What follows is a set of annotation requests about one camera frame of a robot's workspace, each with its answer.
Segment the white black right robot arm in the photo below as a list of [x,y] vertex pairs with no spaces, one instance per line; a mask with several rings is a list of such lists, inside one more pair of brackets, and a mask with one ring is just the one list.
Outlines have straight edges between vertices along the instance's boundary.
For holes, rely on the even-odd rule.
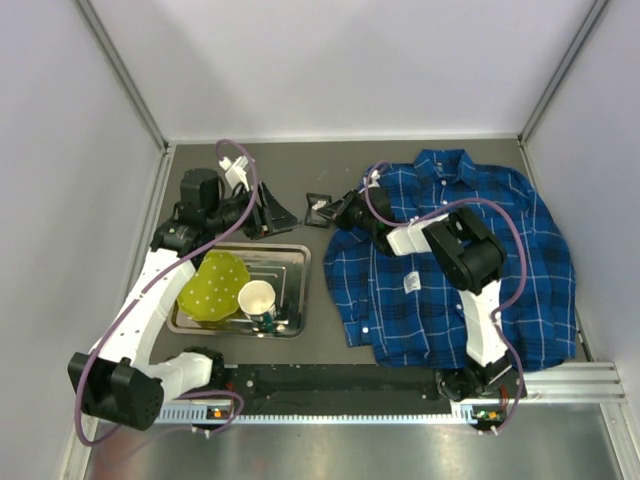
[[466,366],[435,373],[440,395],[461,401],[504,388],[504,377],[514,362],[497,311],[507,254],[470,208],[400,224],[391,216],[387,194],[375,188],[372,193],[352,190],[333,203],[320,202],[309,210],[340,228],[364,230],[384,254],[432,253],[446,280],[461,295],[467,331]]

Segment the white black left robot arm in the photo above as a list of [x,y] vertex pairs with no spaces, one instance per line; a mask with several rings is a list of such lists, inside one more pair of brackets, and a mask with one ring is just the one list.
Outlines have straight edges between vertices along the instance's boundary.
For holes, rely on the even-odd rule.
[[239,257],[217,244],[236,231],[260,240],[297,224],[253,173],[240,167],[224,175],[207,168],[188,171],[179,200],[156,228],[118,316],[88,353],[76,353],[68,363],[76,416],[146,430],[166,401],[212,387],[222,368],[215,352],[188,349],[151,362],[163,322],[173,307],[199,322],[218,322],[236,313],[250,273]]

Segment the blue plaid shirt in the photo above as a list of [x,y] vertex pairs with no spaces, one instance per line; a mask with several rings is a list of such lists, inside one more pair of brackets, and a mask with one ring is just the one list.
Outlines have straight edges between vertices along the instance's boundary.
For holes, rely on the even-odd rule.
[[[501,280],[502,331],[522,366],[537,371],[576,354],[576,280],[568,245],[543,199],[520,172],[473,162],[462,150],[423,150],[393,164],[380,187],[394,219],[407,222],[467,200],[508,258]],[[467,331],[458,292],[429,253],[389,257],[360,229],[337,230],[324,275],[347,344],[378,364],[460,369]]]

